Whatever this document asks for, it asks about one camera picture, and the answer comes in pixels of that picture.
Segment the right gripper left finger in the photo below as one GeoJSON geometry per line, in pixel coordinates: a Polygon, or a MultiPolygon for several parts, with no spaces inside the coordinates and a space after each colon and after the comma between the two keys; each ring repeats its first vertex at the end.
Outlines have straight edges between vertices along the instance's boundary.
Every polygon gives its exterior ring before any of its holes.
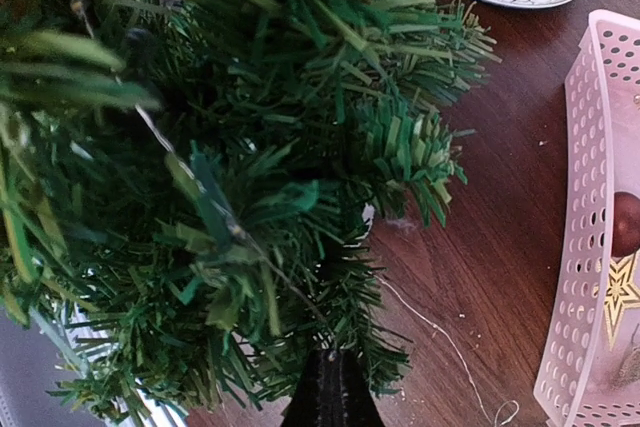
{"type": "Polygon", "coordinates": [[[286,409],[282,427],[321,427],[331,425],[328,394],[330,350],[312,351],[307,359],[294,395],[286,409]]]}

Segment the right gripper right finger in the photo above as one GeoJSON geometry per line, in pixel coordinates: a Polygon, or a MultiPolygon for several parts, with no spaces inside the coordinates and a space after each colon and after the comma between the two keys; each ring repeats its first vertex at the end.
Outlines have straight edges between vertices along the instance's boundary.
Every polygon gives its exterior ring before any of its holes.
{"type": "Polygon", "coordinates": [[[329,371],[329,425],[383,426],[355,355],[332,351],[329,371]]]}

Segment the pink plastic basket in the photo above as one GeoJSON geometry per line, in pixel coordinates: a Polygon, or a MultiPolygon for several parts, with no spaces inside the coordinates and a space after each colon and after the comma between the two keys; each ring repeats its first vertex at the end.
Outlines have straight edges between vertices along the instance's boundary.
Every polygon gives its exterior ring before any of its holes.
{"type": "Polygon", "coordinates": [[[565,79],[567,209],[558,285],[534,396],[551,426],[635,426],[639,344],[599,356],[595,262],[612,256],[614,194],[639,191],[639,23],[593,11],[565,79]]]}

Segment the small green christmas tree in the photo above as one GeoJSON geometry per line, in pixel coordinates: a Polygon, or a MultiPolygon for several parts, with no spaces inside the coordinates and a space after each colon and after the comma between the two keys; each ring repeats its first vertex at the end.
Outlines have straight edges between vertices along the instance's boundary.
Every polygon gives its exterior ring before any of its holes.
{"type": "Polygon", "coordinates": [[[408,357],[364,215],[444,222],[440,111],[494,42],[460,1],[1,0],[1,304],[113,426],[408,357]]]}

